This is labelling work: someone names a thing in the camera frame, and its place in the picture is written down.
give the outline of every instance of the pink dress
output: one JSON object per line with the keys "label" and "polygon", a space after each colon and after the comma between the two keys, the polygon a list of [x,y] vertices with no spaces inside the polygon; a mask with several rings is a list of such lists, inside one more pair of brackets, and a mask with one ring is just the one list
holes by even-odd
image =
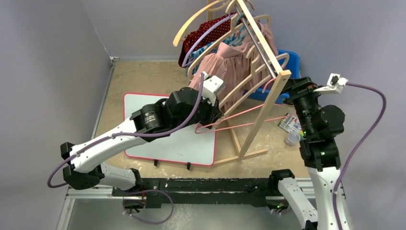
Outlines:
{"label": "pink dress", "polygon": [[[276,44],[272,31],[267,25],[257,23],[258,27],[261,29],[262,34],[265,37],[268,45],[271,47],[274,55],[278,55],[278,50],[276,49]],[[203,58],[197,69],[195,75],[189,87],[196,90],[199,89],[197,84],[200,80],[200,73],[206,71],[209,75],[216,75],[226,83],[226,88],[220,93],[219,100],[223,100],[228,93],[230,93],[243,79],[245,79],[250,74],[250,64],[253,59],[258,55],[255,49],[250,58],[246,58],[246,53],[254,45],[252,39],[249,35],[245,36],[242,45],[240,46],[229,46],[226,43],[220,43],[218,46],[218,51],[215,54],[209,54]],[[257,68],[263,64],[262,59],[258,62]],[[244,90],[249,90],[255,86],[258,82],[269,75],[269,71],[266,69],[256,77],[252,78],[246,85],[242,87],[239,92],[236,92],[224,105],[224,111],[230,108],[233,103],[240,99],[243,95]]]}

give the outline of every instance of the cable clip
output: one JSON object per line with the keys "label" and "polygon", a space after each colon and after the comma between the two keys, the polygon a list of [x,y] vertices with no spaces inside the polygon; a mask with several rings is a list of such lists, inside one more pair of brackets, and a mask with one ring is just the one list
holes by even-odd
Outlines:
{"label": "cable clip", "polygon": [[78,152],[71,152],[71,153],[76,155],[76,157],[80,157],[80,153],[78,153]]}

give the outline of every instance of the table surface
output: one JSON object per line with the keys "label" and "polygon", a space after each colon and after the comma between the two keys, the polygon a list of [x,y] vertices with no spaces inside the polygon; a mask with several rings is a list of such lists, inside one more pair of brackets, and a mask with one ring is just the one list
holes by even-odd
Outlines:
{"label": "table surface", "polygon": [[[187,86],[188,82],[189,79],[185,77],[185,69],[180,68],[177,62],[119,61],[113,72],[96,136],[109,131],[123,121],[123,96],[126,92],[170,94]],[[236,113],[261,103],[247,99],[236,109]],[[254,122],[258,112],[259,110],[255,110],[233,118],[232,124]],[[286,105],[274,106],[267,119],[283,116],[286,113],[294,113],[294,109]],[[268,178],[272,170],[278,169],[291,169],[296,177],[309,177],[300,157],[299,147],[285,145],[283,139],[287,133],[277,126],[278,122],[265,122],[248,150],[248,152],[252,152],[268,148],[268,153],[242,161],[229,161],[215,166],[192,165],[191,170],[188,171],[185,164],[160,161],[155,167],[151,160],[135,160],[122,152],[106,162],[119,168],[138,169],[141,177]],[[244,142],[249,129],[250,126],[236,129],[240,144]],[[218,132],[215,160],[232,157],[236,154],[230,132],[228,130]]]}

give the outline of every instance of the wooden hanger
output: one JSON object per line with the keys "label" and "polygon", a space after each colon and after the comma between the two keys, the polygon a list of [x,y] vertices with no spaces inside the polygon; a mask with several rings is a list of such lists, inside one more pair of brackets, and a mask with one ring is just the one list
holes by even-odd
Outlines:
{"label": "wooden hanger", "polygon": [[[231,8],[236,4],[237,0],[231,0],[231,2],[227,5],[226,8],[226,13],[230,13]],[[251,0],[244,0],[245,2],[248,2],[249,6],[251,7],[251,9],[254,11],[254,5],[252,4]]]}
{"label": "wooden hanger", "polygon": [[[272,20],[272,17],[269,16],[269,18],[267,18],[267,22],[266,22],[266,25],[267,25],[267,26],[269,26],[269,25],[271,24],[271,20]],[[244,40],[244,37],[247,36],[247,34],[248,34],[248,32],[242,34],[242,30],[243,30],[243,27],[240,28],[240,30],[239,30],[238,33],[237,33],[237,34],[238,34],[238,37],[241,38],[239,42],[242,42],[242,41]],[[232,41],[229,45],[232,46],[236,41],[238,41],[238,39]]]}
{"label": "wooden hanger", "polygon": [[[285,61],[283,62],[283,64],[281,65],[282,69],[286,66],[286,64],[289,61],[289,54],[288,53],[283,53],[280,54],[278,56],[276,56],[277,60],[281,60],[281,59],[285,59]],[[238,84],[230,93],[227,94],[227,96],[220,102],[219,107],[221,108],[226,102],[227,100],[236,92],[238,92],[245,84],[248,83],[248,81],[250,81],[253,77],[255,77],[257,74],[259,74],[260,72],[265,70],[265,63],[262,64],[260,67],[256,68],[257,63],[259,60],[259,54],[257,55],[257,57],[251,62],[251,73],[242,81],[240,82],[240,84]],[[252,87],[250,90],[248,90],[247,93],[245,93],[238,101],[236,101],[225,113],[224,116],[228,117],[245,99],[247,99],[255,90],[257,90],[261,85],[265,84],[269,79],[271,78],[271,75],[268,74],[268,76],[266,76],[264,79],[262,79],[260,82],[258,82],[254,87]]]}
{"label": "wooden hanger", "polygon": [[[222,6],[220,6],[220,7],[217,7],[217,8],[214,8],[214,9],[210,9],[212,6],[214,6],[214,5],[218,4],[218,3],[221,3],[221,2],[223,2],[223,1],[225,1],[225,0],[217,0],[217,1],[214,1],[214,2],[212,2],[212,3],[210,3],[210,4],[208,4],[207,6],[201,8],[199,11],[197,11],[192,17],[190,17],[190,18],[185,22],[185,24],[183,24],[183,26],[180,28],[180,30],[178,31],[178,33],[175,35],[175,38],[173,39],[172,44],[173,44],[174,46],[178,46],[179,41],[182,40],[182,35],[185,34],[185,32],[187,31],[189,25],[190,25],[200,14],[202,14],[202,13],[205,12],[205,11],[210,11],[210,12],[218,11],[218,10],[221,10],[222,8],[224,8],[225,6],[229,6],[229,5],[230,5],[230,4],[227,5],[227,3],[230,2],[230,0],[227,0],[227,1],[224,3],[224,5],[222,5]],[[251,7],[252,9],[254,9],[254,5],[252,4],[251,0],[244,0],[244,1],[248,2],[249,5],[250,5],[250,7]]]}
{"label": "wooden hanger", "polygon": [[185,33],[186,29],[189,27],[189,25],[203,12],[205,12],[207,9],[211,8],[212,6],[223,2],[225,0],[217,0],[214,1],[210,4],[208,4],[207,6],[201,8],[199,11],[197,11],[192,17],[190,17],[185,24],[183,24],[183,26],[180,28],[180,30],[178,31],[178,33],[175,35],[175,38],[173,39],[173,45],[174,46],[178,46],[180,39],[182,38],[182,35]]}
{"label": "wooden hanger", "polygon": [[[248,23],[251,25],[255,24],[256,20],[254,19],[254,17],[252,17],[251,13],[249,12],[248,7],[244,3],[244,0],[232,0],[226,9],[226,12],[230,12],[231,8],[233,6],[236,8],[239,6],[241,8],[241,11],[246,14],[245,17],[247,18]],[[276,60],[275,55],[272,53],[271,48],[269,46],[265,45],[266,40],[265,40],[264,36],[262,35],[261,30],[256,25],[252,26],[252,29],[254,30],[254,33],[257,34],[258,40],[260,42],[263,42],[263,44],[261,45],[263,48],[263,51],[268,56],[268,58],[271,60],[271,63],[273,65],[275,71],[279,74],[279,72],[282,71],[282,68],[278,63],[278,60]]]}
{"label": "wooden hanger", "polygon": [[[242,23],[240,23],[239,25],[237,25],[236,27],[234,27],[234,25],[236,24],[236,20],[238,18],[238,14],[235,14],[231,19],[230,19],[230,30],[225,33],[223,36],[221,36],[219,39],[217,39],[216,41],[214,41],[206,50],[203,51],[203,53],[201,53],[194,61],[193,63],[190,65],[188,72],[187,72],[187,76],[190,78],[193,76],[192,71],[193,69],[197,66],[197,64],[200,63],[201,60],[203,60],[203,58],[210,54],[210,52],[218,47],[218,45],[224,41],[226,38],[228,38],[229,36],[233,35],[233,33],[235,33],[236,31],[238,31],[242,26],[244,26]],[[265,15],[259,15],[254,17],[254,19],[256,21],[260,21],[260,20],[268,20],[269,22],[271,21],[271,16],[265,14]]]}

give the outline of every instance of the gray wall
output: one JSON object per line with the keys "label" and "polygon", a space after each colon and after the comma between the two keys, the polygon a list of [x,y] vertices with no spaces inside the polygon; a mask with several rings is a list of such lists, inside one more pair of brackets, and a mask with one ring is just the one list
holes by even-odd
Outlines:
{"label": "gray wall", "polygon": [[[206,0],[82,0],[110,56],[140,59],[178,58],[172,45],[180,27]],[[201,15],[193,28],[206,20]]]}
{"label": "gray wall", "polygon": [[[172,45],[175,34],[207,4],[207,0],[82,1],[110,56],[151,60],[177,59],[181,44]],[[278,48],[301,54],[332,0],[253,0],[253,3],[254,15],[272,16],[271,29]],[[215,12],[215,16],[224,15],[224,10]],[[206,19],[203,13],[190,31]]]}
{"label": "gray wall", "polygon": [[110,60],[80,0],[0,0],[0,22],[0,229],[55,229],[67,188],[46,180],[90,138]]}
{"label": "gray wall", "polygon": [[[330,73],[373,86],[388,100],[386,113],[359,148],[344,177],[356,229],[405,229],[406,207],[406,2],[335,0],[302,54],[303,75],[325,84]],[[346,114],[345,132],[337,138],[344,161],[374,122],[382,100],[350,86],[323,96]]]}

